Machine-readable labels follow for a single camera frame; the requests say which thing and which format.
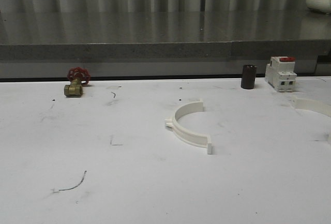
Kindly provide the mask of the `dark brown cylinder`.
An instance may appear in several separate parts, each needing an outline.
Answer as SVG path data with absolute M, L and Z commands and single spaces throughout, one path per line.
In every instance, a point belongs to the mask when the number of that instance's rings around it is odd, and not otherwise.
M 255 84 L 255 77 L 257 67 L 255 65 L 244 65 L 242 71 L 241 88 L 253 89 Z

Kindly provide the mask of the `brass valve red handwheel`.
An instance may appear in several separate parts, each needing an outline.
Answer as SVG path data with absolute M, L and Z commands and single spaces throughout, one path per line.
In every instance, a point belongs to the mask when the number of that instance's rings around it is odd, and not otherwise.
M 66 97 L 81 97 L 83 95 L 83 86 L 88 85 L 91 75 L 87 69 L 76 67 L 68 71 L 67 79 L 70 81 L 70 84 L 64 86 L 64 95 Z

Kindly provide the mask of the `white circuit breaker red switch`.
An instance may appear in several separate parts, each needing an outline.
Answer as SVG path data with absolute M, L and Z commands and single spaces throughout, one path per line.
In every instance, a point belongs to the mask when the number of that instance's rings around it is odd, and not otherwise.
M 292 92 L 297 77 L 294 67 L 294 57 L 272 56 L 266 65 L 265 81 L 277 92 Z

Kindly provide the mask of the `white half clamp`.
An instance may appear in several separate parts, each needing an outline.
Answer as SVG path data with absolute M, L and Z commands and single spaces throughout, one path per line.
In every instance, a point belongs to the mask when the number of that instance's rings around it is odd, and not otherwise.
M 330 105 L 321 101 L 293 96 L 291 104 L 295 109 L 308 110 L 330 117 Z
M 205 148 L 208 155 L 212 154 L 212 141 L 208 134 L 198 133 L 182 126 L 178 120 L 188 114 L 203 112 L 204 102 L 202 99 L 185 103 L 177 107 L 169 118 L 164 120 L 167 128 L 183 142 L 200 148 Z

